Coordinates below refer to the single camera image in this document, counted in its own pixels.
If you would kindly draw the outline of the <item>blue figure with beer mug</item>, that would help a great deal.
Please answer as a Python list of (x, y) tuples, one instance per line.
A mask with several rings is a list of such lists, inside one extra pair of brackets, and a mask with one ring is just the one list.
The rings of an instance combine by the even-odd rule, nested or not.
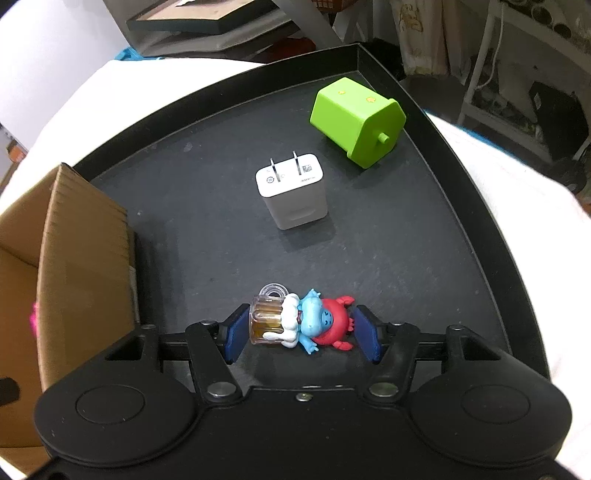
[(301, 297), (281, 284), (267, 284), (249, 307), (250, 343), (301, 346), (310, 355), (322, 346), (351, 351), (353, 343), (346, 337), (355, 330), (348, 311), (354, 303), (351, 296), (325, 298), (311, 289)]

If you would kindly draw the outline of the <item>white wall charger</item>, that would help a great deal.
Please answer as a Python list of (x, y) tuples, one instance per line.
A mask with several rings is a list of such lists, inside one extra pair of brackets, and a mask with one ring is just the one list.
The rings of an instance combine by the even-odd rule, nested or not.
[(328, 215), (324, 171), (313, 153), (293, 155), (256, 171), (256, 187), (276, 227), (288, 230)]

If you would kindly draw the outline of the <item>brown cardboard box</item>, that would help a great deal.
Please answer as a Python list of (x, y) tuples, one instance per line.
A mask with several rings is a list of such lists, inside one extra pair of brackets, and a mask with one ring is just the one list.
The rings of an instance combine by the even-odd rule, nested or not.
[(135, 323), (133, 233), (123, 207), (60, 164), (1, 215), (1, 458), (48, 455), (41, 394)]

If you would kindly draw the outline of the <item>black tray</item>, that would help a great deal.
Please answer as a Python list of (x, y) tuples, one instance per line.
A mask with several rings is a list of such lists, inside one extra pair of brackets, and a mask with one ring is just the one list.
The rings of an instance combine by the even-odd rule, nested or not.
[[(407, 121), (369, 168), (311, 125), (348, 78)], [(128, 213), (140, 316), (166, 333), (221, 321), (266, 283), (353, 296), (377, 318), (459, 324), (549, 371), (509, 248), (450, 143), (365, 48), (267, 64), (144, 114), (77, 172)]]

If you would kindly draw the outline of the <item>green plastic house toy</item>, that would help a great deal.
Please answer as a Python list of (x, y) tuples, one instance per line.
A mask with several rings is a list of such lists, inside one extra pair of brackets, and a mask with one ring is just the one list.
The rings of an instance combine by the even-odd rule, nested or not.
[(401, 105), (342, 77), (318, 91), (310, 123), (368, 169), (396, 146), (407, 121)]

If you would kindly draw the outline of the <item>black picture frame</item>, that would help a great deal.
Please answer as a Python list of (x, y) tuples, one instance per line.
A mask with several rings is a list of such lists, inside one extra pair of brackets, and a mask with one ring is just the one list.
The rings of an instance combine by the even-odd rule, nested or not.
[(277, 11), (273, 1), (158, 1), (126, 21), (130, 30), (218, 35)]

